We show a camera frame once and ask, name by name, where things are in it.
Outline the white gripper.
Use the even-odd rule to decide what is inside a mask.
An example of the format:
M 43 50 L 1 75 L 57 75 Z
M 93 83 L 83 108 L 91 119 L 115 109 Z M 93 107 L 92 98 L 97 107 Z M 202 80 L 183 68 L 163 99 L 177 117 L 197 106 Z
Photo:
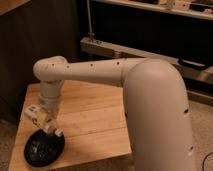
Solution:
M 40 96 L 38 98 L 38 105 L 30 105 L 24 109 L 24 115 L 32 121 L 47 122 L 43 131 L 47 134 L 52 134 L 57 129 L 57 122 L 52 121 L 57 118 L 59 113 L 61 98 L 45 98 Z

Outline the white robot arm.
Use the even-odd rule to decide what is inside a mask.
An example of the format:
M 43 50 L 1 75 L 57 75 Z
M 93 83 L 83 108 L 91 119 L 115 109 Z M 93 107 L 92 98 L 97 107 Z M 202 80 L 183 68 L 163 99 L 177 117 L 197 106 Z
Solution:
M 169 62 L 120 58 L 70 63 L 62 56 L 35 62 L 38 103 L 24 114 L 38 130 L 27 140 L 24 158 L 33 167 L 55 162 L 65 146 L 57 127 L 66 80 L 119 86 L 135 171 L 196 171 L 189 100 L 181 74 Z

